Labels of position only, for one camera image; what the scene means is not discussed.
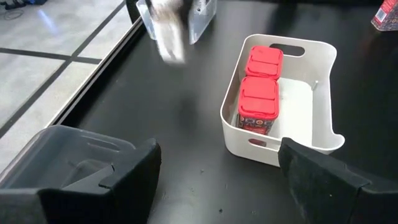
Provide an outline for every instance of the floor tile grout line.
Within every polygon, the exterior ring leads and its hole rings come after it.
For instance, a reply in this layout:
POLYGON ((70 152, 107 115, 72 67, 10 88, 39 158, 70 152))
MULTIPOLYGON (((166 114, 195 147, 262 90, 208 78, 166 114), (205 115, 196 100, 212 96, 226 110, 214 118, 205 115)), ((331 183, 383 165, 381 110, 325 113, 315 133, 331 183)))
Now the floor tile grout line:
POLYGON ((79 60, 78 55, 87 47, 87 45, 101 32, 101 30, 112 20, 112 18, 126 5, 123 1, 107 16, 107 18, 86 38, 83 43, 72 53, 72 56, 64 61, 61 66, 33 93, 33 95, 11 116, 10 119, 0 127, 0 139, 11 129, 19 118, 36 102, 38 98, 46 91, 46 89, 65 71, 65 69, 74 61, 79 60))
POLYGON ((50 59, 58 59, 58 60, 68 60, 70 58, 69 55, 53 54, 53 53, 47 53, 47 52, 35 52, 35 51, 30 51, 30 50, 7 49, 7 48, 3 48, 3 47, 0 47, 0 53, 41 57, 41 58, 50 58, 50 59))
MULTIPOLYGON (((56 60, 69 60, 72 56, 70 55, 62 55, 62 54, 54 54, 47 52, 36 52, 30 50, 17 50, 17 49, 7 49, 4 47, 0 47, 0 53, 2 54, 13 54, 13 55, 22 55, 29 57, 40 57, 40 58, 48 58, 48 59, 56 59, 56 60)), ((83 63, 91 63, 91 64, 99 64, 102 59, 100 58, 91 58, 91 57, 75 57, 73 59, 74 62, 83 62, 83 63)))

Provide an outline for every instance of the transparent storage bin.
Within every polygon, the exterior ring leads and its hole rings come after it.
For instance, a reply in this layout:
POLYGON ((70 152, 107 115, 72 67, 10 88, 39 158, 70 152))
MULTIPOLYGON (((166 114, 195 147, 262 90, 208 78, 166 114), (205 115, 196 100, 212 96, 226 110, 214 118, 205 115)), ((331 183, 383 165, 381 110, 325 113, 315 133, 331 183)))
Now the transparent storage bin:
POLYGON ((120 139, 56 125, 37 133, 10 165, 0 189, 65 188, 136 148, 120 139))
MULTIPOLYGON (((189 18, 190 44, 194 44, 198 41, 210 21, 213 19, 216 14, 217 0, 195 0, 194 4, 195 5, 189 18)), ((156 40, 152 19, 145 0, 139 0, 136 3, 136 6, 148 31, 149 37, 151 37, 152 40, 156 40)))

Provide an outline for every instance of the tiled floor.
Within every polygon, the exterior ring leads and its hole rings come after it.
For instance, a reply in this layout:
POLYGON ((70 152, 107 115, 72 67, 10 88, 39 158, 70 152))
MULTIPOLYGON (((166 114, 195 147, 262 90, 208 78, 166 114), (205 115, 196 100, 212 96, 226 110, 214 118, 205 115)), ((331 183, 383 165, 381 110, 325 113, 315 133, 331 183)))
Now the tiled floor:
POLYGON ((0 6, 0 172, 131 26, 123 0, 48 0, 13 11, 0 6), (90 60, 70 62, 71 55, 90 60))

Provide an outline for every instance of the black countertop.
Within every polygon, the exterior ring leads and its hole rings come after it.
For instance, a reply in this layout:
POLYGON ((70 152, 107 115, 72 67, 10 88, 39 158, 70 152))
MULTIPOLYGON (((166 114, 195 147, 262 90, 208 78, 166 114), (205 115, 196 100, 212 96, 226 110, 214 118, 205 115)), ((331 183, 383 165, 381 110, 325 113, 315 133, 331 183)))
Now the black countertop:
POLYGON ((149 223, 302 223, 278 168, 225 148, 221 103, 247 36, 328 42, 338 51, 333 126, 346 138, 332 156, 398 179, 398 35, 374 31, 376 11, 221 1, 186 67, 164 64, 145 34, 75 126, 135 144, 157 138, 163 163, 149 223))

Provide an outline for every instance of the red-lidded container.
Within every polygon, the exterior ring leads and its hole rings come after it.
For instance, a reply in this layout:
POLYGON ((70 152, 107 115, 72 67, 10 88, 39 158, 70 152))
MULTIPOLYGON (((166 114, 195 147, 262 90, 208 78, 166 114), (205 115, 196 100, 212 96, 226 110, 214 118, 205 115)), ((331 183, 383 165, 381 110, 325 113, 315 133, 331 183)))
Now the red-lidded container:
POLYGON ((268 134, 279 115, 279 87, 271 78, 245 77, 238 101, 238 127, 268 134))
POLYGON ((282 72, 284 53, 280 49, 254 46, 246 64, 246 75, 278 80, 282 72))

